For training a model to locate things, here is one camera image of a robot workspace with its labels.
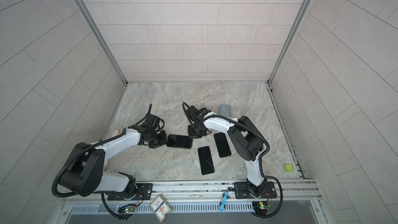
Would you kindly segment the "black phone case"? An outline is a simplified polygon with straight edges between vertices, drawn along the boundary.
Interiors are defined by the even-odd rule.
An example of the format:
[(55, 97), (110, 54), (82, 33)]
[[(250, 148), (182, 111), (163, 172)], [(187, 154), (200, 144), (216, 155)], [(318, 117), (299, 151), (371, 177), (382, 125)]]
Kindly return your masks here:
[(167, 138), (166, 145), (170, 148), (191, 149), (193, 139), (189, 136), (170, 134)]

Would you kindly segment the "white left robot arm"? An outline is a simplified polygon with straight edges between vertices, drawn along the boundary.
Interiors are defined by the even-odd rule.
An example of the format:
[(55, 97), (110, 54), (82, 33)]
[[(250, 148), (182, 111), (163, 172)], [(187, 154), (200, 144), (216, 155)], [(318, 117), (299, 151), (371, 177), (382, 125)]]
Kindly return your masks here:
[(107, 194), (127, 200), (135, 197), (136, 179), (122, 172), (105, 172), (105, 164), (115, 155), (136, 145), (151, 149), (165, 145), (167, 134), (164, 125), (163, 119), (148, 113), (113, 137), (92, 144), (77, 144), (55, 177), (52, 194), (57, 198), (91, 194)]

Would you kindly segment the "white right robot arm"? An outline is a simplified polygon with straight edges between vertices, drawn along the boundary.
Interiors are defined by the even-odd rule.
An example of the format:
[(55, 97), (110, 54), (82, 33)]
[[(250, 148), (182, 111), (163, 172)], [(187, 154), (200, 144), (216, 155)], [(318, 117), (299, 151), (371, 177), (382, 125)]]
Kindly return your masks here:
[(266, 181), (262, 157), (270, 151), (270, 145), (248, 117), (229, 118), (206, 108), (198, 110), (185, 102), (182, 109), (190, 123), (190, 137), (201, 138), (211, 130), (228, 135), (238, 155), (246, 161), (247, 180), (255, 187)]

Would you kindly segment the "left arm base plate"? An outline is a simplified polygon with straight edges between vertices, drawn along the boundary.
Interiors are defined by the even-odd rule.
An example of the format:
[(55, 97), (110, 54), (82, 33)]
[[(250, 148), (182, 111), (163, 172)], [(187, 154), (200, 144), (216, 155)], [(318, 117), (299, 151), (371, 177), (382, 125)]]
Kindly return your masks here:
[(108, 192), (107, 200), (110, 201), (142, 201), (149, 200), (152, 193), (153, 184), (151, 183), (138, 183), (128, 185), (122, 192)]

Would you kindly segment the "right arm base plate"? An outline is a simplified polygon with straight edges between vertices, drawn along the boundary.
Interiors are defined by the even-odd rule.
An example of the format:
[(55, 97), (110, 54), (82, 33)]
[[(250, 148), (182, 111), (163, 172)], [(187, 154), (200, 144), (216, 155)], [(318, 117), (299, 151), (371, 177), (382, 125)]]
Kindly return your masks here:
[(277, 198), (276, 187), (272, 181), (263, 181), (260, 186), (255, 186), (249, 181), (234, 183), (236, 199)]

